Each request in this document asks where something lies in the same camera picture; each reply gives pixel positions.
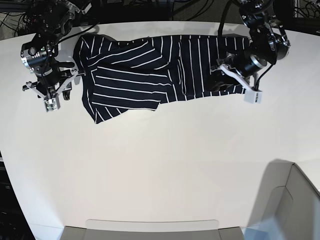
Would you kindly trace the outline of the grey tray bottom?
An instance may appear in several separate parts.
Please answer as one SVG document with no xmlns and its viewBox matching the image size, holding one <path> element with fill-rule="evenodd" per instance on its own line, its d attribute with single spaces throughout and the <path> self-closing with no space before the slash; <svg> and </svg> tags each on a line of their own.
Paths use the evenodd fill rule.
<svg viewBox="0 0 320 240">
<path fill-rule="evenodd" d="M 239 226 L 219 229 L 215 219 L 196 221 L 110 221 L 88 219 L 85 227 L 65 226 L 61 240 L 243 240 Z"/>
</svg>

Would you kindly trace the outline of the navy white striped T-shirt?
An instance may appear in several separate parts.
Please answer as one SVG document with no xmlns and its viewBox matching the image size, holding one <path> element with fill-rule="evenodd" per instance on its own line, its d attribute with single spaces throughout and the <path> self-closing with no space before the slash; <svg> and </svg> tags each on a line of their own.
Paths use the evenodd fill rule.
<svg viewBox="0 0 320 240">
<path fill-rule="evenodd" d="M 207 90 L 210 71 L 226 55 L 215 35 L 165 35 L 116 41 L 84 34 L 73 50 L 83 72 L 82 103 L 96 124 L 129 110 L 154 111 L 161 104 L 243 94 L 237 82 Z"/>
</svg>

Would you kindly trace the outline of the grey bin right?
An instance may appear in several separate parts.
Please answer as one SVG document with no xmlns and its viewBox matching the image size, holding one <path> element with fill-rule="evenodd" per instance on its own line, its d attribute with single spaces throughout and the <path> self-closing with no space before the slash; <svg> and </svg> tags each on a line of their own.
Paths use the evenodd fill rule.
<svg viewBox="0 0 320 240">
<path fill-rule="evenodd" d="M 244 238 L 320 238 L 320 193 L 296 163 L 276 159 L 267 165 Z"/>
</svg>

